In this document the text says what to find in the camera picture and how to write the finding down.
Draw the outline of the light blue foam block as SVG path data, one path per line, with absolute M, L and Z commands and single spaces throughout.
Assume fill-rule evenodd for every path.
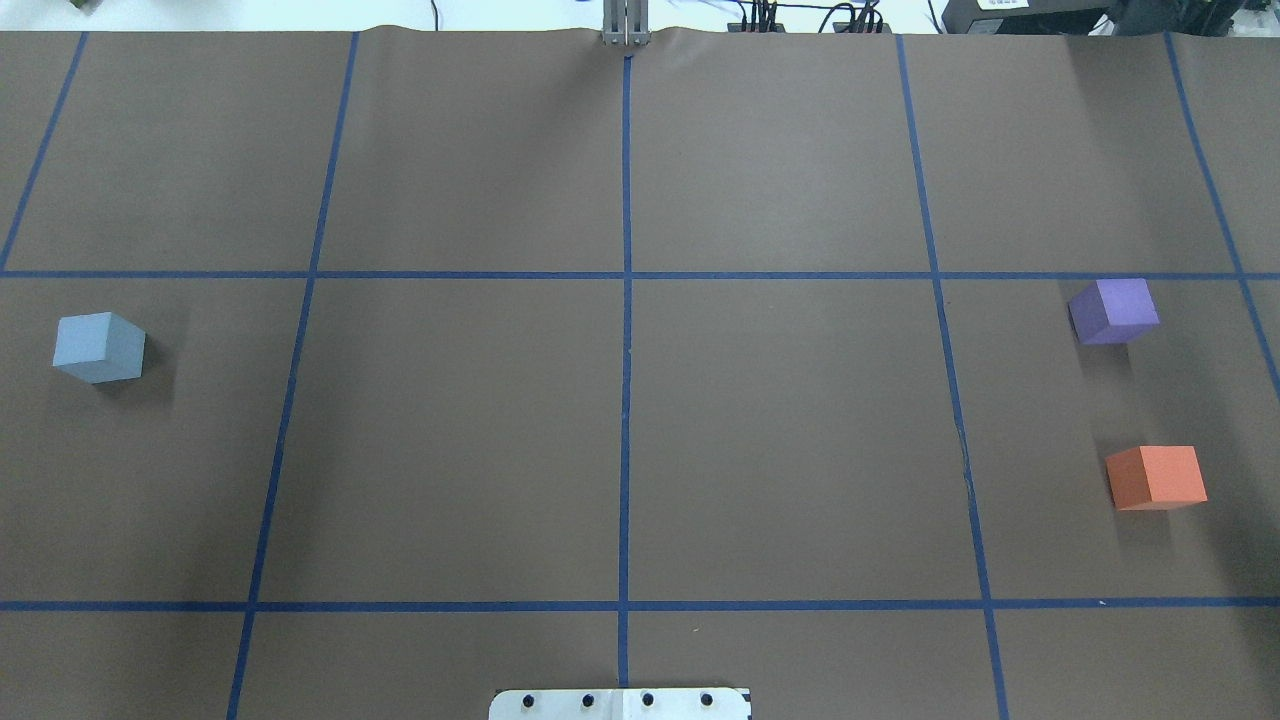
M 115 313 L 63 316 L 51 366 L 90 384 L 141 378 L 143 329 Z

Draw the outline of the purple foam block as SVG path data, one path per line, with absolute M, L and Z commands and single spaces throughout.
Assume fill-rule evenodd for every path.
M 1126 345 L 1161 323 L 1146 278 L 1092 281 L 1068 313 L 1080 345 Z

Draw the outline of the orange foam block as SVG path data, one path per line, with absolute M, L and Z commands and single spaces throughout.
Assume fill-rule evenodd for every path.
M 1103 464 L 1117 511 L 1164 511 L 1208 501 L 1192 446 L 1137 446 L 1108 455 Z

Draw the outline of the aluminium frame post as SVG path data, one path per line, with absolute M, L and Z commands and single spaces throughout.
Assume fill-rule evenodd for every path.
M 602 41 L 605 46 L 644 46 L 652 41 L 648 0 L 602 3 Z

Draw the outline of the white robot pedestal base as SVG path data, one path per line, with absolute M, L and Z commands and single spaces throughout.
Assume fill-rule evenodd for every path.
M 750 691 L 731 687 L 512 689 L 489 719 L 751 719 Z

